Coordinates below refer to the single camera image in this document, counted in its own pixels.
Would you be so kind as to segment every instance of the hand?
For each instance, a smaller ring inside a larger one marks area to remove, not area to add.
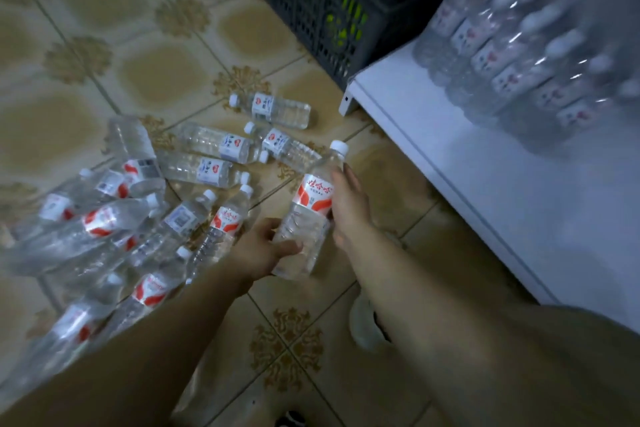
[[[302,251],[294,240],[271,241],[280,221],[279,218],[262,218],[231,249],[229,263],[231,271],[240,279],[240,295],[247,293],[254,281],[270,275],[281,258]]]
[[[371,224],[369,197],[349,164],[344,164],[344,172],[336,167],[332,180],[333,239],[338,248],[347,252],[355,234]]]

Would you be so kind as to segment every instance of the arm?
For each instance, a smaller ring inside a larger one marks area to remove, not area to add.
[[[299,252],[269,241],[279,222],[258,222],[177,298],[21,399],[0,426],[165,426],[232,302]]]
[[[628,408],[569,355],[468,301],[377,230],[348,165],[333,173],[336,244],[394,345],[459,426],[626,425]]]

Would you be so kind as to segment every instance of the white shelf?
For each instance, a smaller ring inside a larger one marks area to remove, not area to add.
[[[563,156],[479,128],[412,59],[413,43],[360,72],[351,96],[542,303],[640,332],[640,131],[594,128]],[[341,113],[348,106],[343,101]]]

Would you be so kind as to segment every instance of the tiled floor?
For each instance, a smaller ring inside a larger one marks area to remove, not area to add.
[[[340,89],[261,0],[0,0],[0,42],[0,221],[105,162],[112,115],[139,115],[156,148],[173,148],[186,119],[240,133],[247,118],[228,96],[260,90],[312,105],[311,128],[292,131],[310,146],[348,141],[380,228],[477,300],[519,300],[500,262],[371,119],[338,114]],[[284,214],[299,176],[276,162],[248,170],[251,221]],[[203,189],[171,187],[174,202]],[[40,285],[0,280],[0,380],[65,302]],[[308,280],[255,284],[225,318],[178,420],[269,426],[297,408],[315,426],[446,425],[395,351],[376,356],[351,340],[358,291],[332,240]]]

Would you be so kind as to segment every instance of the plastic crate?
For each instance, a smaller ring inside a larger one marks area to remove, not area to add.
[[[266,0],[344,89],[350,76],[410,41],[441,0]]]

